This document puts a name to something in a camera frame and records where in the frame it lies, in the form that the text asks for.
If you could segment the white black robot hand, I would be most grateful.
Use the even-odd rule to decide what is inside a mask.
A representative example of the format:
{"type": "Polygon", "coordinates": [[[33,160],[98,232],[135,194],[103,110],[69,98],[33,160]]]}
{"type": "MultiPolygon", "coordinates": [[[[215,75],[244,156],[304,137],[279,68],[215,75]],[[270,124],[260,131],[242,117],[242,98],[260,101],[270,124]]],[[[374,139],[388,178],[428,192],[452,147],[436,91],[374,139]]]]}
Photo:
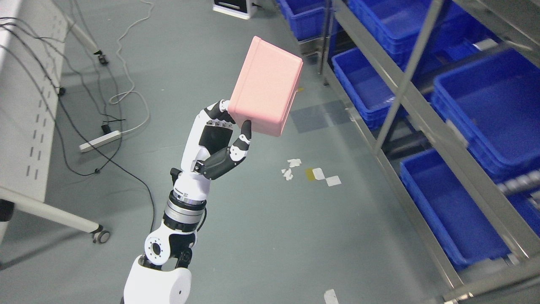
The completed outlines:
{"type": "Polygon", "coordinates": [[[188,204],[201,204],[211,181],[236,168],[247,157],[251,144],[251,121],[246,120],[232,142],[236,125],[228,112],[229,100],[207,106],[195,116],[181,159],[181,174],[175,180],[173,197],[188,204]]]}

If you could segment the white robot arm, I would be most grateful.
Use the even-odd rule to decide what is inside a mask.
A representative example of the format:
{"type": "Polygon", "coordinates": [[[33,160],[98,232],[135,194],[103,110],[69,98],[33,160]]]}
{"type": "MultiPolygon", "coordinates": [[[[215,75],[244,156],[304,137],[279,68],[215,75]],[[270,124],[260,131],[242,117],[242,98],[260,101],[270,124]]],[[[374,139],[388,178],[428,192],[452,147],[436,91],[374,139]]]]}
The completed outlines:
{"type": "Polygon", "coordinates": [[[189,264],[206,201],[170,192],[159,227],[143,243],[124,286],[122,304],[185,304],[190,295],[189,264]]]}

